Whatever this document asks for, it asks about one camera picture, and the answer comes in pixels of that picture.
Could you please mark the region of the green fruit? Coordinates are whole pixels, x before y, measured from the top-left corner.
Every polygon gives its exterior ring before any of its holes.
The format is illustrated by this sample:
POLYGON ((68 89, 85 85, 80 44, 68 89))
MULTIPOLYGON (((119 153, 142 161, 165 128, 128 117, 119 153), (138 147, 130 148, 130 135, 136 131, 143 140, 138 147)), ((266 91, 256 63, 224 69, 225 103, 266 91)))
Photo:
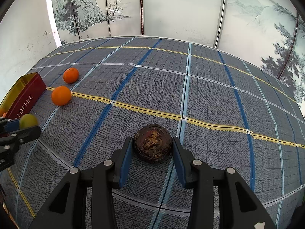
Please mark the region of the green fruit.
POLYGON ((19 120, 20 129, 35 127, 38 125, 39 125, 39 123, 38 123, 37 118, 35 117, 35 115, 32 115, 32 114, 25 114, 19 120))

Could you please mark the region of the smooth orange mandarin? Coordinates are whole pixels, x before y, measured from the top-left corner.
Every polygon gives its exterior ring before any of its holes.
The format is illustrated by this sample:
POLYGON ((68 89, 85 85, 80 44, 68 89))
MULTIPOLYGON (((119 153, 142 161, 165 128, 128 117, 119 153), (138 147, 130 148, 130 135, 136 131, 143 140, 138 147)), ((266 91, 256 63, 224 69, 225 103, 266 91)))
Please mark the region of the smooth orange mandarin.
POLYGON ((66 86, 58 86, 52 91, 52 102, 57 106, 64 106, 71 100, 71 91, 66 86))

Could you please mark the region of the orange mandarin with stem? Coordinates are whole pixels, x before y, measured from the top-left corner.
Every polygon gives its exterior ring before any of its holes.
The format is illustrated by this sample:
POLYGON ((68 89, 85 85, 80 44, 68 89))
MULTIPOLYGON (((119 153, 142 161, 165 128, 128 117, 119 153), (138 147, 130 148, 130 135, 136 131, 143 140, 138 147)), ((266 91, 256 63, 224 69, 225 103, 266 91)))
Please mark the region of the orange mandarin with stem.
POLYGON ((76 68, 68 68, 63 74, 63 80, 67 84, 75 83, 79 78, 79 71, 76 68))

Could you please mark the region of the dark brown passion fruit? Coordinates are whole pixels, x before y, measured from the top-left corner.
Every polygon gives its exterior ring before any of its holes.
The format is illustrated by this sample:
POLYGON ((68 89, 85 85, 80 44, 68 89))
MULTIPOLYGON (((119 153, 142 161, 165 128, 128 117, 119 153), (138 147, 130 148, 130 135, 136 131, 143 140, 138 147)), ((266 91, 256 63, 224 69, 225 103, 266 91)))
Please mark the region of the dark brown passion fruit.
POLYGON ((133 137, 136 154, 150 163, 159 163, 172 153, 172 137, 157 124, 146 125, 133 137))

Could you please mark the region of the gold red toffee tin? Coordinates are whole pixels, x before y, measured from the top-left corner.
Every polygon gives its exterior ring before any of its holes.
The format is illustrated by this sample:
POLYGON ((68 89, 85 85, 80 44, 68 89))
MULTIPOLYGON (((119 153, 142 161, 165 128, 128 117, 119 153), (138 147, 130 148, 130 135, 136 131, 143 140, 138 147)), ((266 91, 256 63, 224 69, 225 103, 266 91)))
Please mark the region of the gold red toffee tin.
POLYGON ((21 76, 1 102, 1 108, 7 111, 5 118, 20 119, 30 113, 45 90, 46 84, 38 72, 21 76))

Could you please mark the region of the blue plaid tablecloth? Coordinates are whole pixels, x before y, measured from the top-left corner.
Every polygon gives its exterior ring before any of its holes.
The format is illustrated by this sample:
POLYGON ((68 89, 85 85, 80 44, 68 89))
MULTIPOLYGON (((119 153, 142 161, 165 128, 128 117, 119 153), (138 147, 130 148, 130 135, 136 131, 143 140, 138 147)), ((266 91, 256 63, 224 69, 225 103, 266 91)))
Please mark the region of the blue plaid tablecloth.
POLYGON ((277 228, 304 196, 304 117, 283 81, 225 52, 157 37, 64 44, 25 69, 46 85, 31 113, 41 136, 1 173, 3 207, 29 228, 71 168, 87 170, 135 139, 119 228, 186 228, 192 190, 169 151, 176 137, 212 168, 234 168, 277 228))

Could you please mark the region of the landscape painted folding screen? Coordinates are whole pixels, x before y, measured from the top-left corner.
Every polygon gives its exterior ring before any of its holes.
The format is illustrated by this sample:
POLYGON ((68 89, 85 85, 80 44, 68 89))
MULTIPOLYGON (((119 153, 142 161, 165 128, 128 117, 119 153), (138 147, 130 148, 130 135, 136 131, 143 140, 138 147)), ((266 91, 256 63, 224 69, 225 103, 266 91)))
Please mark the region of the landscape painted folding screen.
POLYGON ((279 78, 304 104, 304 21, 290 0, 47 0, 61 43, 163 36, 217 48, 279 78))

